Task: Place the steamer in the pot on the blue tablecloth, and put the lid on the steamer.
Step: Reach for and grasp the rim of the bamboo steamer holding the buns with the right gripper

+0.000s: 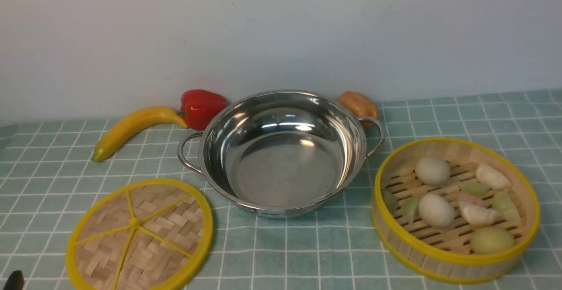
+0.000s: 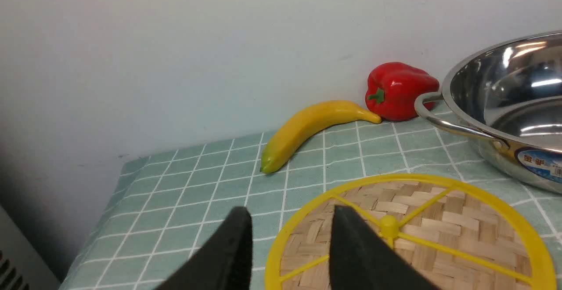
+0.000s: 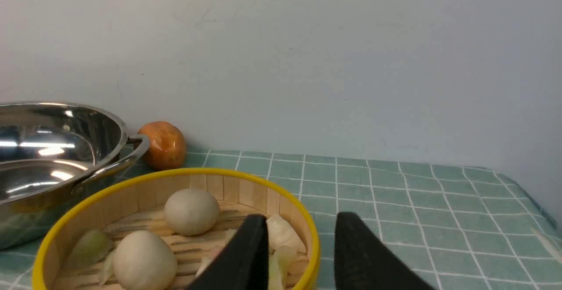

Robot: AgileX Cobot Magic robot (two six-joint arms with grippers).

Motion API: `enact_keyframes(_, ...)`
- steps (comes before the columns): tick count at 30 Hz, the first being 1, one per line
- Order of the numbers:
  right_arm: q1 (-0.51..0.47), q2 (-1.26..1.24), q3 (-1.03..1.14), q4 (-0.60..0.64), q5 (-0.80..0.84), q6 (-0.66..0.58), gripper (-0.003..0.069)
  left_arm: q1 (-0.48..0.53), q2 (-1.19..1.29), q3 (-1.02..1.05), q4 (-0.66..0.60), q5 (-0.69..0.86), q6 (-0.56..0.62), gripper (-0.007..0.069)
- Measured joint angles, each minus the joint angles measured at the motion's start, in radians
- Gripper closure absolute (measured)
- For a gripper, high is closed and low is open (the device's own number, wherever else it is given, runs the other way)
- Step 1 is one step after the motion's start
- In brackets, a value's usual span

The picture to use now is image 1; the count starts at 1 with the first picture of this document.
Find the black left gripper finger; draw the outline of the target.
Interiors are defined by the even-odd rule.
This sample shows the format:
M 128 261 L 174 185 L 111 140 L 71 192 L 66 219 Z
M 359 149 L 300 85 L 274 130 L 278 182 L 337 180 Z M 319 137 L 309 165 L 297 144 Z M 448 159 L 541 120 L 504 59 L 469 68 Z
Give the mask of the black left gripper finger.
M 24 289 L 23 272 L 22 270 L 14 270 L 6 280 L 3 290 L 23 290 L 23 289 Z

